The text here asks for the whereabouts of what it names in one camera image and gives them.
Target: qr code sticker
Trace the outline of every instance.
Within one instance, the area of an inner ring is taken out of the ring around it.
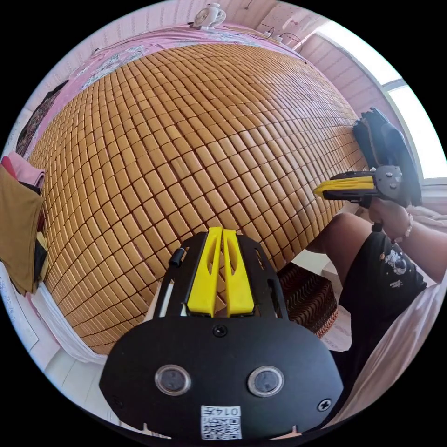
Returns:
[[[241,407],[202,405],[200,410],[202,439],[242,439]]]

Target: black cable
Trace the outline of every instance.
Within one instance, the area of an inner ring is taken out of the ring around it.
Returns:
[[[292,36],[295,36],[295,37],[299,40],[299,44],[300,44],[299,51],[301,52],[301,50],[303,49],[303,43],[302,43],[301,39],[300,39],[296,34],[289,33],[288,31],[286,31],[285,33],[282,33],[282,34],[280,35],[280,37],[284,36],[284,34],[291,34]]]
[[[253,2],[253,0],[250,0],[250,3],[245,8],[242,8],[242,9],[246,9],[248,11],[248,8],[250,7],[252,2]]]
[[[273,34],[273,31],[275,31],[275,27],[270,28],[270,29],[267,31],[268,33],[270,33],[270,35],[269,35],[269,36],[265,36],[265,37],[256,37],[255,35],[253,35],[253,34],[248,34],[248,33],[237,33],[236,36],[240,36],[241,34],[245,34],[246,36],[250,36],[250,37],[252,37],[253,39],[257,39],[257,40],[259,40],[259,41],[264,41],[264,40],[266,40],[266,39],[271,38],[271,35]]]

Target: knee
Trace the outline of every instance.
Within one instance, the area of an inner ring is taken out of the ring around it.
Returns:
[[[327,232],[332,236],[348,236],[355,232],[359,227],[364,227],[367,222],[354,214],[339,213],[336,214],[328,223]]]

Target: pink bedsheet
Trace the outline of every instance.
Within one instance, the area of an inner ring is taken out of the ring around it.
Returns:
[[[240,25],[227,24],[227,26],[243,28]],[[297,57],[297,54],[285,45],[279,46],[267,40],[242,34],[240,31],[227,29],[225,26],[207,31],[189,28],[187,25],[167,28],[142,34],[108,48],[98,50],[70,75],[68,82],[62,88],[51,109],[37,128],[24,158],[29,158],[36,143],[56,115],[82,90],[98,79],[115,71],[122,65],[157,51],[208,43],[251,45]]]

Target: yellow plastic part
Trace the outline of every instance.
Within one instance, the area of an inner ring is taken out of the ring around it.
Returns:
[[[334,190],[373,190],[374,179],[372,176],[368,177],[351,177],[342,178],[336,180],[326,180],[316,187],[313,192],[317,196],[323,197],[324,191],[334,191]]]
[[[249,314],[255,307],[244,260],[234,230],[223,231],[227,315]]]
[[[222,227],[210,228],[188,299],[190,312],[214,316],[221,242]]]

